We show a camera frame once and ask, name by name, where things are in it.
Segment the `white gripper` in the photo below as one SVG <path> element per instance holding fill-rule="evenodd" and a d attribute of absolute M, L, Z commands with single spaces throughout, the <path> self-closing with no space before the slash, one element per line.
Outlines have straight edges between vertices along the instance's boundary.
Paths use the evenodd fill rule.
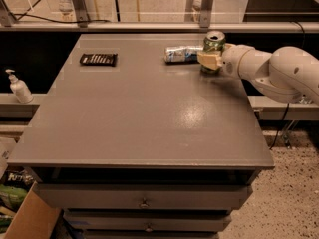
<path fill-rule="evenodd" d="M 224 51 L 221 55 L 220 51 L 197 53 L 197 60 L 210 70 L 218 70 L 228 77 L 239 78 L 239 65 L 243 56 L 253 50 L 253 47 L 246 45 L 225 44 Z"/>

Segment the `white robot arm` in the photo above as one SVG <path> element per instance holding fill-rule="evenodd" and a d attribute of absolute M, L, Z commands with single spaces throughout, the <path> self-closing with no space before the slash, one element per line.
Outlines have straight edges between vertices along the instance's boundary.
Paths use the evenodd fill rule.
<path fill-rule="evenodd" d="M 248 81 L 280 103 L 295 103 L 305 96 L 319 104 L 319 60 L 300 48 L 288 46 L 268 53 L 227 44 L 223 52 L 198 52 L 197 60 L 223 76 Z"/>

